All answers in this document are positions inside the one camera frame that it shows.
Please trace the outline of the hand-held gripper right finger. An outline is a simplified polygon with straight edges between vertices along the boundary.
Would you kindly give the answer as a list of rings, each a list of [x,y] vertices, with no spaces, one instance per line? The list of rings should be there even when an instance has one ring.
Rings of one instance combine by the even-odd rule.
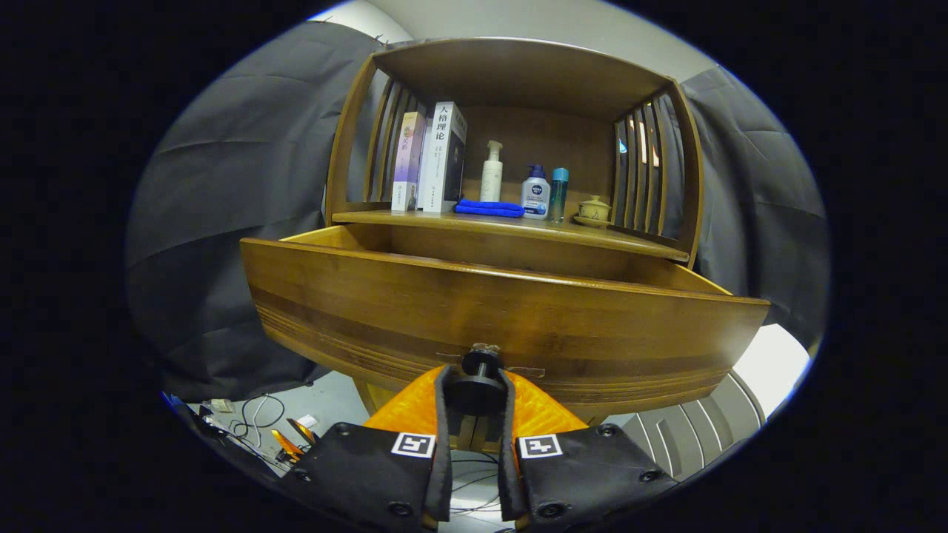
[[[505,370],[498,462],[502,520],[521,532],[602,529],[677,485],[619,426],[590,426]]]

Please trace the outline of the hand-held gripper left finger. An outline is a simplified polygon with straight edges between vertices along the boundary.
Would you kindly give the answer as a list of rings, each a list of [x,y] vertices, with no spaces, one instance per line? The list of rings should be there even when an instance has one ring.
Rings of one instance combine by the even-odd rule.
[[[358,530],[436,530],[450,520],[453,464],[444,385],[424,372],[366,423],[326,429],[285,476],[285,492]]]

